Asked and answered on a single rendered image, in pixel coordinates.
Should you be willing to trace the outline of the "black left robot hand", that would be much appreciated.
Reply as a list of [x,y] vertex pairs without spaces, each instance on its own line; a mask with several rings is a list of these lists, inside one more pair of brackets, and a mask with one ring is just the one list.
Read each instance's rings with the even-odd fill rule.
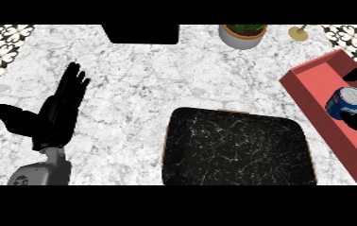
[[56,93],[48,97],[39,113],[0,104],[0,121],[11,133],[33,138],[33,150],[62,148],[68,144],[89,84],[86,72],[73,62],[64,71]]

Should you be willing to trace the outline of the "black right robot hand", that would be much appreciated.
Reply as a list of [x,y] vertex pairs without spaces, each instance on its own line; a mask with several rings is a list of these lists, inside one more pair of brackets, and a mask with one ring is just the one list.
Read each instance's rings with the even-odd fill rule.
[[[356,81],[357,80],[357,68],[354,68],[349,74],[344,76],[344,81]],[[341,112],[341,117],[347,125],[357,130],[357,114],[350,114]]]

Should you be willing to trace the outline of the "blue can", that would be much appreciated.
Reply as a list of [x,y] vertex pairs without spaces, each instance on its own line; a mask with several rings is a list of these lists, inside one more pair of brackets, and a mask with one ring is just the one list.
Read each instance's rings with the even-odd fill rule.
[[325,110],[341,120],[341,113],[357,114],[357,87],[341,87],[328,99]]

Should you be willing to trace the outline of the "red tray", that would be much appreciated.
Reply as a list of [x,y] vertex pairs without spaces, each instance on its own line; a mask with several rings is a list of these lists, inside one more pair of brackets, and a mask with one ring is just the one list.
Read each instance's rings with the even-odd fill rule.
[[354,68],[357,62],[340,49],[292,68],[281,83],[357,182],[357,130],[325,110],[334,92],[346,86],[357,87],[357,81],[344,81]]

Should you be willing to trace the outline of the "dark-lined cardboard box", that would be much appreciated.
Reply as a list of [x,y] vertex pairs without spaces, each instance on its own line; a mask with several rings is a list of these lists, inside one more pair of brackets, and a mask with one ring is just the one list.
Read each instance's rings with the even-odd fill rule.
[[303,128],[284,117],[176,109],[163,181],[166,185],[315,185]]

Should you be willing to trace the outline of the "pale yellow stemmed glass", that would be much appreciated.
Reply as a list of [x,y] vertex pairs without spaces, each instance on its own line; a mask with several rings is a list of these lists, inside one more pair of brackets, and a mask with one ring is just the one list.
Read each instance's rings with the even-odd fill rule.
[[304,42],[309,39],[309,33],[306,31],[307,26],[292,27],[290,29],[290,36],[294,40]]

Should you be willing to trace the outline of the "black appliance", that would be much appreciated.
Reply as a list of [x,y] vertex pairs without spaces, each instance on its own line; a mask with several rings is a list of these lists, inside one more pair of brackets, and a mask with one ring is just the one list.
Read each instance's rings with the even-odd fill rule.
[[104,25],[112,43],[177,44],[179,25]]

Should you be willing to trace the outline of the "white potted plant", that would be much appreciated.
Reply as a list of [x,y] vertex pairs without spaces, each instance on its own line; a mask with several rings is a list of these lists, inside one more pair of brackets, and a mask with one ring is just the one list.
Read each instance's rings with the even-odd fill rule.
[[238,33],[235,33],[228,25],[220,25],[219,26],[219,37],[222,39],[222,41],[230,46],[233,47],[235,49],[239,49],[239,50],[247,50],[247,49],[251,49],[254,48],[260,41],[263,40],[263,37],[266,35],[266,32],[267,32],[267,27],[264,27],[261,29],[261,32],[254,35],[254,36],[244,36]]

